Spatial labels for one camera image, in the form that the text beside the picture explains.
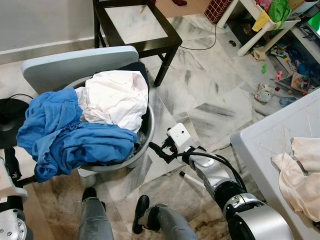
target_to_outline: white cloth on table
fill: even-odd
[[[308,169],[307,175],[287,153],[272,157],[272,161],[280,169],[279,187],[284,198],[296,212],[320,222],[320,147],[317,141],[320,139],[295,137],[292,142],[294,156],[302,160],[299,162]]]
[[[102,71],[76,90],[81,120],[116,124],[138,132],[148,107],[148,86],[139,71]]]

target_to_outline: white towel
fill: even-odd
[[[148,107],[148,86],[139,71],[102,71],[76,90],[81,120],[117,124],[138,132]]]
[[[282,195],[296,212],[303,212],[308,218],[320,222],[320,148],[318,138],[296,137],[292,142],[292,150],[308,175],[305,175],[297,161],[287,153],[272,157],[272,161],[280,169],[279,187]]]

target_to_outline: white wall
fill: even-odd
[[[0,1],[0,51],[93,35],[92,0]]]

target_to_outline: baseboard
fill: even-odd
[[[46,44],[16,48],[0,51],[0,65],[33,59],[52,54],[60,54],[71,51],[91,49],[94,47],[94,37],[85,37],[67,41],[57,41]]]

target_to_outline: blue cloth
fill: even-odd
[[[16,139],[37,162],[39,183],[87,163],[121,162],[132,152],[136,133],[117,125],[81,123],[81,114],[73,88],[45,92],[30,102]]]

